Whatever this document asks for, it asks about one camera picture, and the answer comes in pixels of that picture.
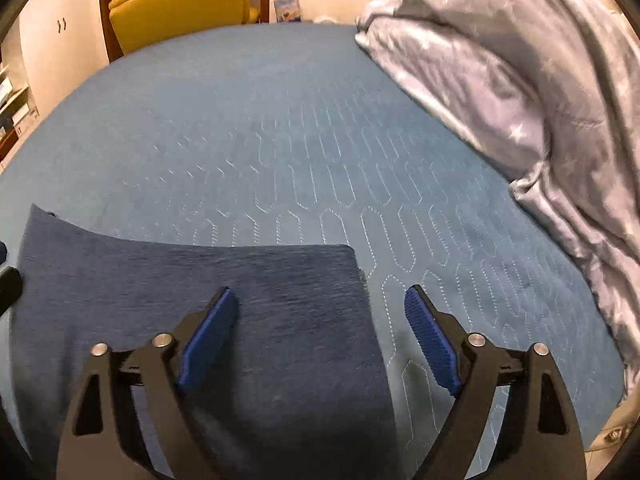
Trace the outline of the blue denim jeans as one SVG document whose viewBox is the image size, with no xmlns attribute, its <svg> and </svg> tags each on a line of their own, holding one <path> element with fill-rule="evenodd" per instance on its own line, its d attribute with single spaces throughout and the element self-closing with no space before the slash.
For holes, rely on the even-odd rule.
<svg viewBox="0 0 640 480">
<path fill-rule="evenodd" d="M 45 471 L 397 479 L 390 388 L 346 245 L 119 240 L 32 207 L 15 405 Z"/>
</svg>

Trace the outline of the cream tufted headboard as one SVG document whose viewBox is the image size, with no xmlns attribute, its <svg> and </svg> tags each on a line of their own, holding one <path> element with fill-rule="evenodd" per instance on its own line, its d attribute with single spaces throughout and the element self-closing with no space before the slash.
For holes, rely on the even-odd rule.
<svg viewBox="0 0 640 480">
<path fill-rule="evenodd" d="M 618 404 L 603 428 L 585 450 L 588 479 L 595 479 L 604 471 L 614 455 L 620 450 L 639 419 L 639 388 Z"/>
</svg>

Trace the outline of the cream wardrobe shelf unit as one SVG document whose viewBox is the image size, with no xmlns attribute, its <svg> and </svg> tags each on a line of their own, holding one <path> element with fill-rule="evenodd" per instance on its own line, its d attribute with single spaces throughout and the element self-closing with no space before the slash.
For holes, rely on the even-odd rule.
<svg viewBox="0 0 640 480">
<path fill-rule="evenodd" d="M 12 82 L 27 92 L 15 114 L 17 142 L 1 162 L 6 169 L 39 123 L 110 62 L 101 0 L 27 0 L 1 53 Z"/>
</svg>

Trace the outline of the blue quilted bed mattress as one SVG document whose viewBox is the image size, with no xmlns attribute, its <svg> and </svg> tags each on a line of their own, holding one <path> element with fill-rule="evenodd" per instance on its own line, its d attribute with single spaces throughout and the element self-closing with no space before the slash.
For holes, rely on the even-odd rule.
<svg viewBox="0 0 640 480">
<path fill-rule="evenodd" d="M 1 391 L 53 469 L 91 347 L 171 330 L 221 286 L 240 316 L 191 410 L 239 479 L 408 479 L 451 408 L 404 312 L 420 285 L 494 344 L 544 342 L 582 440 L 624 392 L 580 271 L 506 179 L 348 26 L 215 29 L 125 56 L 1 177 L 21 271 Z"/>
</svg>

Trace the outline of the yellow leather chair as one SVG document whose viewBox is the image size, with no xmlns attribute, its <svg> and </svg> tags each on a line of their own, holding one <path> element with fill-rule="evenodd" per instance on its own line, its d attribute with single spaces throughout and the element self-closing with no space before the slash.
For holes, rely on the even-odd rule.
<svg viewBox="0 0 640 480">
<path fill-rule="evenodd" d="M 112 0 L 108 10 L 124 55 L 194 32 L 259 20 L 250 0 Z"/>
</svg>

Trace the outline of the grey star-print duvet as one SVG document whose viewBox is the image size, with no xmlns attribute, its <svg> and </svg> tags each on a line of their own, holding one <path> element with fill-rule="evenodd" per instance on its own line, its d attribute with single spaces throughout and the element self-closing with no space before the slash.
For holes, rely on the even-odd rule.
<svg viewBox="0 0 640 480">
<path fill-rule="evenodd" d="M 357 44 L 584 274 L 639 383 L 639 49 L 599 0 L 371 0 Z"/>
</svg>

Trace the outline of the small picture card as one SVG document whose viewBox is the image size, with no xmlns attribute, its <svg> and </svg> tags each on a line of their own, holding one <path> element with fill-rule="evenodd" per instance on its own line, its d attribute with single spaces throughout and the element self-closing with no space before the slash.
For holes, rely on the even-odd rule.
<svg viewBox="0 0 640 480">
<path fill-rule="evenodd" d="M 278 23 L 297 23 L 302 20 L 299 0 L 274 0 L 273 10 Z"/>
</svg>

